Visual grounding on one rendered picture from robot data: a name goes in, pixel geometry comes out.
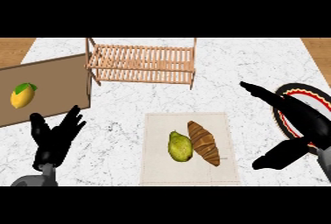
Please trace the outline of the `brown cutting board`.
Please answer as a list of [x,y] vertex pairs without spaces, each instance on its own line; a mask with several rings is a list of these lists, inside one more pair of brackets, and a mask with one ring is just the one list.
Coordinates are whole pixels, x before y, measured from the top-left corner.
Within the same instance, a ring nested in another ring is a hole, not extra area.
[[[0,127],[30,121],[37,112],[43,117],[65,114],[74,105],[90,108],[86,54],[0,68]],[[11,94],[22,83],[37,87],[36,97],[24,108],[11,104]]]

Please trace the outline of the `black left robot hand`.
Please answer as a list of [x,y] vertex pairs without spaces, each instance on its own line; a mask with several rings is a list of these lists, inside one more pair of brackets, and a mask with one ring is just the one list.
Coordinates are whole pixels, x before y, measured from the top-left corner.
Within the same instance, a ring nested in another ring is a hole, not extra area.
[[74,141],[86,121],[80,121],[80,107],[74,106],[58,126],[49,128],[45,117],[39,113],[30,115],[31,136],[36,140],[37,151],[33,167],[42,171],[45,164],[59,167],[64,163],[71,142]]

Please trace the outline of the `black red patterned plate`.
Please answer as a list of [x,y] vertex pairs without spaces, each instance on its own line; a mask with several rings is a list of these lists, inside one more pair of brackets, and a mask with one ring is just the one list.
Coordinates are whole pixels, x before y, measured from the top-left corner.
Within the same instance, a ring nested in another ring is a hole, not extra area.
[[[331,121],[331,96],[317,87],[303,83],[287,83],[277,90],[278,95],[291,95],[297,100],[306,103]],[[274,120],[284,135],[293,139],[303,134],[290,123],[284,114],[277,108],[272,108]]]

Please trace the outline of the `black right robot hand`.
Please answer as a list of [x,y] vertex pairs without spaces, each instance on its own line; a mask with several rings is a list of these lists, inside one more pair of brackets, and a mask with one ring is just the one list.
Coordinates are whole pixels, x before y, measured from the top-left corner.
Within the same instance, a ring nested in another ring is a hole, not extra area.
[[260,98],[284,114],[287,120],[303,134],[290,140],[284,140],[266,153],[253,161],[253,168],[260,170],[271,168],[283,170],[308,152],[309,144],[327,153],[331,149],[331,120],[291,95],[278,95],[247,82],[240,83],[241,87]]

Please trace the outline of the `wooden tiered shelf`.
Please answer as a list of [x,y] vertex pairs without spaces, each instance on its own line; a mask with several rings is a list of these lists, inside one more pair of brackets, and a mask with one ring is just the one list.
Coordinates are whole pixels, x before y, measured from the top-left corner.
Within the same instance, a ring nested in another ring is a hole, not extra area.
[[98,84],[102,81],[186,84],[195,78],[192,47],[101,45],[86,38],[86,65]]

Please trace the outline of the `yellow lemon with leaf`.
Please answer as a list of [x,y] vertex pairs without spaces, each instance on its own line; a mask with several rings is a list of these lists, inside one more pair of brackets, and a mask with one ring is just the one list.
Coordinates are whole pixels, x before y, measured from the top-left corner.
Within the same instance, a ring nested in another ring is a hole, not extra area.
[[31,83],[22,83],[15,87],[11,94],[11,104],[17,109],[21,109],[33,101],[36,96],[37,86]]

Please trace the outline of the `beige cloth placemat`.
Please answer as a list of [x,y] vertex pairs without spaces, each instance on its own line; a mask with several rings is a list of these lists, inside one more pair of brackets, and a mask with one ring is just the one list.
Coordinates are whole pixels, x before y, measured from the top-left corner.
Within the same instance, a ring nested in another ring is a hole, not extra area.
[[[189,135],[188,122],[197,122],[212,133],[220,165],[210,164],[197,152],[188,162],[176,162],[169,153],[170,133]],[[145,115],[142,150],[142,186],[238,186],[241,184],[232,135],[225,113],[169,113]]]

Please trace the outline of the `green pear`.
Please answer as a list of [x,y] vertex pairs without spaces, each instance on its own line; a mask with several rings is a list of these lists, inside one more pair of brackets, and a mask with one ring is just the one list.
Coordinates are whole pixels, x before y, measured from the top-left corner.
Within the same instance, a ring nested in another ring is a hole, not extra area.
[[188,162],[192,158],[192,140],[178,131],[170,133],[169,153],[178,162]]

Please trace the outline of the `brown croissant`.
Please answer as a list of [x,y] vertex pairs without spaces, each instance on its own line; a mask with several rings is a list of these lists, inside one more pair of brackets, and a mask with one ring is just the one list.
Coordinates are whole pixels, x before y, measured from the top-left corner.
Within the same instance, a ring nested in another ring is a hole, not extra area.
[[192,148],[203,159],[215,166],[220,165],[220,153],[212,132],[194,121],[188,122]]

